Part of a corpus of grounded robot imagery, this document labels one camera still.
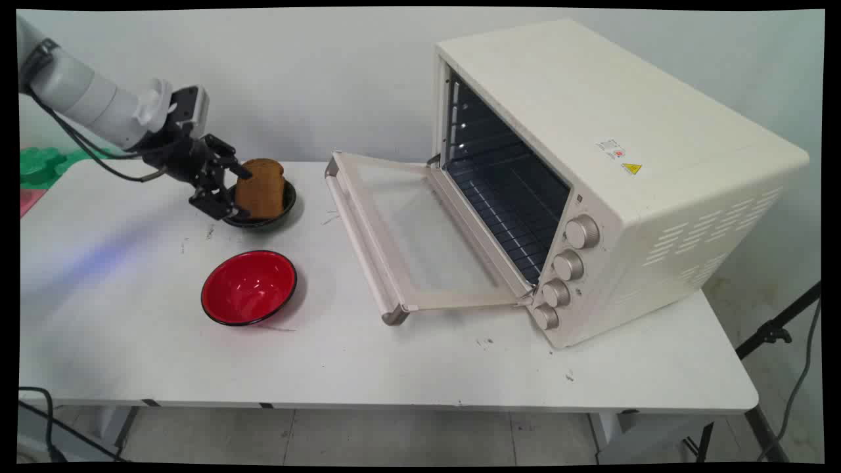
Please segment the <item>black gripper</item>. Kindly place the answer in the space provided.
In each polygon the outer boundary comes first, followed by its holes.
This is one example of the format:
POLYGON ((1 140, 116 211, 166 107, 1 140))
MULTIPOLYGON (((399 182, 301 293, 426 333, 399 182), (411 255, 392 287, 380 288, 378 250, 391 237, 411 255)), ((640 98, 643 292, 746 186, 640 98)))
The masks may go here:
POLYGON ((149 182, 168 175, 194 188, 189 203, 213 219, 248 219, 250 212, 235 202, 235 193, 225 185, 225 174, 218 167, 231 171, 238 179, 249 180, 253 174, 235 156, 235 148, 213 134, 192 137, 191 125, 181 126, 168 121, 157 132, 147 132, 136 144, 136 153, 154 173, 138 177, 149 182))

